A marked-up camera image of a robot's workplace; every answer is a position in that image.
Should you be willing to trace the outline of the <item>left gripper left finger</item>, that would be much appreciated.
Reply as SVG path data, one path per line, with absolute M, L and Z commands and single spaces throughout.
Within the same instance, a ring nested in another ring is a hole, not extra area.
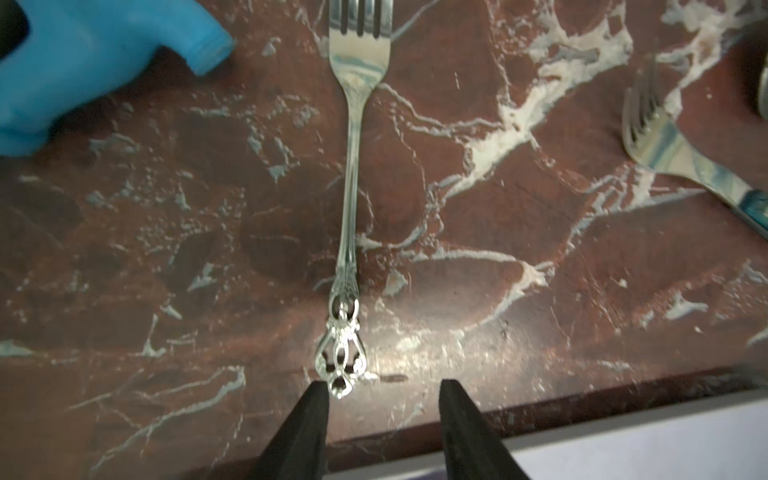
M 328 384 L 313 381 L 245 478 L 322 479 L 329 400 Z

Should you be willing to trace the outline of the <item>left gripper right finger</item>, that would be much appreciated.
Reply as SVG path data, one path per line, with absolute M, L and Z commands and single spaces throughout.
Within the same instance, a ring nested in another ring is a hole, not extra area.
M 439 412 L 448 479 L 530 479 L 459 381 L 441 381 Z

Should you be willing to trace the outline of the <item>ornate silver fork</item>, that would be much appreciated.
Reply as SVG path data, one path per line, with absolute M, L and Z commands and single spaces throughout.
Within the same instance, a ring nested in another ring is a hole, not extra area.
M 356 218 L 361 130 L 366 103 L 390 62 L 392 0 L 332 1 L 329 62 L 347 104 L 347 147 L 339 249 L 328 298 L 326 331 L 315 353 L 315 370 L 329 393 L 349 395 L 367 370 L 359 336 Z

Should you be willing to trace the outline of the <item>cow pattern handle spoon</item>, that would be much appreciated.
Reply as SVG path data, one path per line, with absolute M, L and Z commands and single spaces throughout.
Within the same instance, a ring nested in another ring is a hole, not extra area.
M 758 90 L 757 90 L 757 111 L 759 115 L 764 119 L 768 119 L 768 64 L 765 63 L 762 67 Z

